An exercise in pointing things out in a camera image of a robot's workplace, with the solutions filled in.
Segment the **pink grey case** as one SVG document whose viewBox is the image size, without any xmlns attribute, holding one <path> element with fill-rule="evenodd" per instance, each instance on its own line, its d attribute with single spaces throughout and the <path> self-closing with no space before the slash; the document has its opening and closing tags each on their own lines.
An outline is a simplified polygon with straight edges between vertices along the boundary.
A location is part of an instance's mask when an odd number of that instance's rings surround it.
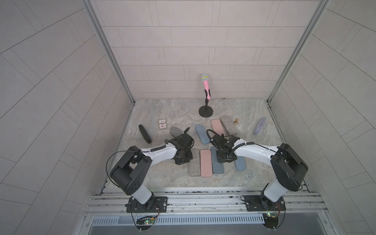
<svg viewBox="0 0 376 235">
<path fill-rule="evenodd" d="M 212 130 L 216 132 L 218 135 L 225 135 L 224 128 L 219 119 L 211 120 L 211 125 L 212 125 Z"/>
</svg>

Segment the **clear case pink glasses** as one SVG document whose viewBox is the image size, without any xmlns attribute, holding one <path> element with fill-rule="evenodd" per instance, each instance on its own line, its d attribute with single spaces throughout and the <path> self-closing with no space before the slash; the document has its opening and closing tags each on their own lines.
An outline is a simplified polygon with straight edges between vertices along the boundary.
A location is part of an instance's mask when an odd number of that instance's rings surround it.
<svg viewBox="0 0 376 235">
<path fill-rule="evenodd" d="M 195 130 L 202 144 L 207 145 L 210 143 L 210 138 L 207 136 L 206 129 L 203 125 L 196 125 Z"/>
</svg>

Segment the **mint case yellow glasses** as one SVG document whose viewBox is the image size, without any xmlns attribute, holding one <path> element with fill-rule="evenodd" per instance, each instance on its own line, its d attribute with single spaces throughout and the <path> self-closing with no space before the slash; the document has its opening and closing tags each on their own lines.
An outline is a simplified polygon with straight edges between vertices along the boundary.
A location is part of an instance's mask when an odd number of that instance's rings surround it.
<svg viewBox="0 0 376 235">
<path fill-rule="evenodd" d="M 192 149 L 193 159 L 189 162 L 189 176 L 198 177 L 201 176 L 200 169 L 200 150 Z"/>
</svg>

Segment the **blue case beige lining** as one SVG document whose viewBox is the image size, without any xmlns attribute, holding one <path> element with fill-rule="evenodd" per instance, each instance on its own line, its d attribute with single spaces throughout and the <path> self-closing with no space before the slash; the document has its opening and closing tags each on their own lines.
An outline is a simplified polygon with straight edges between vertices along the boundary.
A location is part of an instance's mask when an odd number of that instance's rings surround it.
<svg viewBox="0 0 376 235">
<path fill-rule="evenodd" d="M 243 171 L 246 169 L 245 158 L 243 156 L 238 156 L 234 163 L 237 170 Z"/>
</svg>

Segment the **grey purple glasses case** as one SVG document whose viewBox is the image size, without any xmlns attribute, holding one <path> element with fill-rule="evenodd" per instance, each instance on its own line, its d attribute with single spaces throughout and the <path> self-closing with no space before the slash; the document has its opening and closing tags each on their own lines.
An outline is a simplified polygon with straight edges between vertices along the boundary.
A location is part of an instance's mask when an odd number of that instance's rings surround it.
<svg viewBox="0 0 376 235">
<path fill-rule="evenodd" d="M 261 119 L 258 121 L 257 125 L 255 126 L 255 128 L 254 128 L 254 130 L 253 130 L 253 134 L 254 134 L 254 135 L 257 135 L 257 134 L 262 130 L 262 128 L 263 128 L 265 122 L 266 122 L 266 118 L 265 118 L 265 117 L 261 118 Z"/>
</svg>

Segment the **brown black glasses case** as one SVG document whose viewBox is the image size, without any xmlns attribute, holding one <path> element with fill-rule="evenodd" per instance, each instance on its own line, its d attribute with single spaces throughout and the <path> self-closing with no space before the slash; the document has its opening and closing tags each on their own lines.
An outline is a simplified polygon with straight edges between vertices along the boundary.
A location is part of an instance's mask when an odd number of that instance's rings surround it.
<svg viewBox="0 0 376 235">
<path fill-rule="evenodd" d="M 151 137 L 149 136 L 148 132 L 146 131 L 145 127 L 140 124 L 139 125 L 139 131 L 142 135 L 142 137 L 144 138 L 144 140 L 148 143 L 148 144 L 151 144 L 152 143 L 152 139 Z"/>
</svg>

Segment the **beige case with glasses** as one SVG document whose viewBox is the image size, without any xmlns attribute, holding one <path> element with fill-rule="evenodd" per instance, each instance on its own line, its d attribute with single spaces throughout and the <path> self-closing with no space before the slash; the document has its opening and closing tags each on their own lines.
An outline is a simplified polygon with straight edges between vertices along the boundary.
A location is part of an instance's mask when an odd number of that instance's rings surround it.
<svg viewBox="0 0 376 235">
<path fill-rule="evenodd" d="M 176 137 L 179 137 L 182 134 L 184 134 L 184 132 L 181 129 L 179 129 L 178 127 L 173 126 L 173 127 L 170 128 L 170 134 L 171 134 L 171 136 L 176 138 Z"/>
</svg>

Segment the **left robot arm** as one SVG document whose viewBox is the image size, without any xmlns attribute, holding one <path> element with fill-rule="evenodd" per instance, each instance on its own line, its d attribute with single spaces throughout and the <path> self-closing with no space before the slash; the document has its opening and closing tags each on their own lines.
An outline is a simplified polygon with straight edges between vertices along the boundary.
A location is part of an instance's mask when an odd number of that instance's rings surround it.
<svg viewBox="0 0 376 235">
<path fill-rule="evenodd" d="M 124 153 L 110 172 L 109 180 L 127 195 L 132 196 L 145 211 L 154 207 L 155 195 L 144 184 L 144 179 L 151 166 L 166 160 L 174 160 L 176 165 L 183 165 L 193 159 L 194 139 L 188 134 L 189 128 L 182 134 L 165 140 L 164 144 L 154 148 L 140 149 L 136 146 Z"/>
</svg>

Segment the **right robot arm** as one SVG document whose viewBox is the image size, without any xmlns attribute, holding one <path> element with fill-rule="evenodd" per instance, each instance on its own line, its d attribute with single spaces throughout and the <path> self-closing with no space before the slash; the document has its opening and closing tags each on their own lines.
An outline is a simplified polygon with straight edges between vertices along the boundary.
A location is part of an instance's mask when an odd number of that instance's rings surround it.
<svg viewBox="0 0 376 235">
<path fill-rule="evenodd" d="M 264 146 L 233 135 L 227 139 L 211 129 L 206 130 L 206 134 L 217 149 L 217 160 L 220 163 L 230 163 L 245 157 L 273 168 L 276 178 L 264 187 L 258 199 L 249 199 L 250 203 L 270 211 L 276 206 L 282 206 L 282 198 L 288 191 L 297 192 L 300 189 L 308 166 L 290 145 Z"/>
</svg>

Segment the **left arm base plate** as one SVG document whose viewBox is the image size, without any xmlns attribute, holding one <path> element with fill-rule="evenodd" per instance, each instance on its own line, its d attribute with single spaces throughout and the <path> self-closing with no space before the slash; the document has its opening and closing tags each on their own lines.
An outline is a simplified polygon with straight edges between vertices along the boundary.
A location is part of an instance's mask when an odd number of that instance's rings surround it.
<svg viewBox="0 0 376 235">
<path fill-rule="evenodd" d="M 145 204 L 131 197 L 126 206 L 127 213 L 158 213 L 166 212 L 168 197 L 152 196 Z"/>
</svg>

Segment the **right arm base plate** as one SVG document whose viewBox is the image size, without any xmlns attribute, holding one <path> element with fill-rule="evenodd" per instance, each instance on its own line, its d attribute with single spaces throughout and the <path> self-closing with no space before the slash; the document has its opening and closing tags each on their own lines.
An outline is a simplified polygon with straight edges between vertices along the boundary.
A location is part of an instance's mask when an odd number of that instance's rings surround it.
<svg viewBox="0 0 376 235">
<path fill-rule="evenodd" d="M 240 199 L 245 203 L 248 212 L 282 212 L 286 210 L 283 197 L 279 198 L 277 202 L 261 195 L 242 195 Z"/>
</svg>

